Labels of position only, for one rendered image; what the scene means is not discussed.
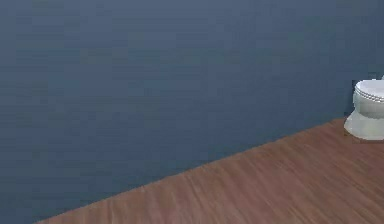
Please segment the white toilet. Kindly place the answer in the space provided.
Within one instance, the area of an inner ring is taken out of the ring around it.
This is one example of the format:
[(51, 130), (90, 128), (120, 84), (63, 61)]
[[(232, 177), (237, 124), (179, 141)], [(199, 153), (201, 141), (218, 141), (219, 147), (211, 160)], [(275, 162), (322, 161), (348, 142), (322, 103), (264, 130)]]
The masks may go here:
[(358, 81), (352, 95), (354, 109), (345, 130), (360, 139), (384, 141), (384, 76)]

